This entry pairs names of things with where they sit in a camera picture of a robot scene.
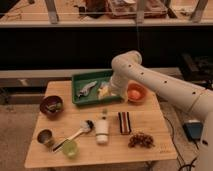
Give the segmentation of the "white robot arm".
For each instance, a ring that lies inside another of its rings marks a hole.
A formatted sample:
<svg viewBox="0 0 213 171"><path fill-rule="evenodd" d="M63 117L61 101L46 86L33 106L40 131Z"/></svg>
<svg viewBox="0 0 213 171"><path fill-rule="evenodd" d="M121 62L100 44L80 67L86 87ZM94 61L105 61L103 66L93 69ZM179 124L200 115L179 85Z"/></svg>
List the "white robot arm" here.
<svg viewBox="0 0 213 171"><path fill-rule="evenodd" d="M195 171L213 171L213 91L143 67L135 50L114 57L111 67L113 94L126 100L128 83L134 80L203 123Z"/></svg>

